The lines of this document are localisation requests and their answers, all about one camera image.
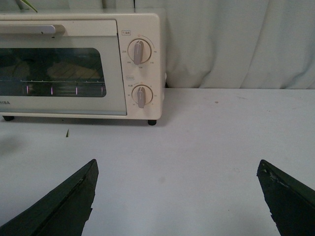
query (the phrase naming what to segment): white tabletop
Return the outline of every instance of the white tabletop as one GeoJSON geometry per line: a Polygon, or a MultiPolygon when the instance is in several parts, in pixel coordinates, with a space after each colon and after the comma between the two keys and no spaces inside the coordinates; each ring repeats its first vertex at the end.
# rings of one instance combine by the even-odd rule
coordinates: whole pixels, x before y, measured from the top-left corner
{"type": "Polygon", "coordinates": [[[315,189],[314,153],[314,90],[170,88],[156,126],[1,120],[0,225],[95,158],[84,236],[279,236],[259,162],[315,189]]]}

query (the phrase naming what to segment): temperature knob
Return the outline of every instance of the temperature knob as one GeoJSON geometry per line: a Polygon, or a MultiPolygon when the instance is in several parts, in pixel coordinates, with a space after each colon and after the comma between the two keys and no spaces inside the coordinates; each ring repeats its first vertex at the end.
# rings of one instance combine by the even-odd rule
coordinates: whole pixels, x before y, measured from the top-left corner
{"type": "Polygon", "coordinates": [[[139,108],[144,108],[146,104],[151,102],[153,93],[148,86],[139,85],[133,89],[132,98],[138,104],[139,108]]]}
{"type": "Polygon", "coordinates": [[[128,54],[133,60],[133,63],[139,65],[149,60],[151,56],[151,47],[147,41],[136,39],[129,44],[128,54]]]}

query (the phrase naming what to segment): dark green object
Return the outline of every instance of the dark green object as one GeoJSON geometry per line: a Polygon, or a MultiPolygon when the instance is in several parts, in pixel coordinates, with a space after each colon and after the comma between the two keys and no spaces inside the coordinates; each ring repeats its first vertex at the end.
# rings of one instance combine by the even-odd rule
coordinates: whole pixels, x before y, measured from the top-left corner
{"type": "Polygon", "coordinates": [[[92,160],[1,226],[0,236],[80,236],[91,214],[97,176],[97,162],[92,160]]]}
{"type": "Polygon", "coordinates": [[[315,236],[315,191],[265,160],[257,176],[282,236],[315,236]]]}

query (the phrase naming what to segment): glass window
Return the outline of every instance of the glass window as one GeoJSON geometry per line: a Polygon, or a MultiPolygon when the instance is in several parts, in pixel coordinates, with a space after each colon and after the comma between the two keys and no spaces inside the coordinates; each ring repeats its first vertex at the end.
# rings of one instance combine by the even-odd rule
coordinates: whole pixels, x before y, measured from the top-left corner
{"type": "Polygon", "coordinates": [[[94,48],[0,49],[1,96],[104,97],[94,48]]]}

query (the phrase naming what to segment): white curtain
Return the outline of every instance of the white curtain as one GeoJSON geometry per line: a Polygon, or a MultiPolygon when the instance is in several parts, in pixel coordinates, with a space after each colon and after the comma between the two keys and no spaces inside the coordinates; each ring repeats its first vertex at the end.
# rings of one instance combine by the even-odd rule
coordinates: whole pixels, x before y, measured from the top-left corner
{"type": "MultiPolygon", "coordinates": [[[[36,9],[133,8],[133,0],[28,0],[36,9]]],[[[19,3],[23,9],[28,7],[19,3]]],[[[17,0],[0,0],[0,11],[19,10],[17,0]]]]}
{"type": "Polygon", "coordinates": [[[167,12],[173,88],[315,89],[314,0],[136,0],[167,12]]]}

